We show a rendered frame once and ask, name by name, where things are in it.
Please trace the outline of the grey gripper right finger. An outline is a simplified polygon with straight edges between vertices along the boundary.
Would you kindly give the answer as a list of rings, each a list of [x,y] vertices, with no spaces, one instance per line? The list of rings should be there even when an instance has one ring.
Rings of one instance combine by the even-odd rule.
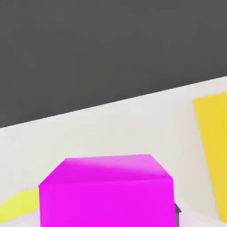
[[[176,227],[227,227],[227,223],[193,211],[183,201],[175,202]]]

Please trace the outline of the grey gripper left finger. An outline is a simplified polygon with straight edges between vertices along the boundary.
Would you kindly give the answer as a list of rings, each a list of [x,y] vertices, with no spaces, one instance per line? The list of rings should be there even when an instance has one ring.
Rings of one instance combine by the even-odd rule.
[[[0,227],[39,227],[39,211],[36,210],[35,212],[0,223]]]

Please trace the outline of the small magenta cube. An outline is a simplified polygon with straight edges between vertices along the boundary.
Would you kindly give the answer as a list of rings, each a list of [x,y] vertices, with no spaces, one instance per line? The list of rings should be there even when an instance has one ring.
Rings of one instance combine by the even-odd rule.
[[[149,154],[67,158],[39,185],[41,227],[176,227],[173,178]]]

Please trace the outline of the small yellow cube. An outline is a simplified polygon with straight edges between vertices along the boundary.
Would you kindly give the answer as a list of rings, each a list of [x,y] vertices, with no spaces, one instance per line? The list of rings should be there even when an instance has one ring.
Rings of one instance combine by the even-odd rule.
[[[0,223],[35,212],[39,207],[39,189],[18,192],[0,205]]]

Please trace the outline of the large yellow box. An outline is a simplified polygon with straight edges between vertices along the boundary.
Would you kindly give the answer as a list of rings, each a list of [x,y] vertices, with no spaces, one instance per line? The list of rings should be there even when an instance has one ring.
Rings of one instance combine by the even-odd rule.
[[[193,100],[221,221],[227,223],[227,92]]]

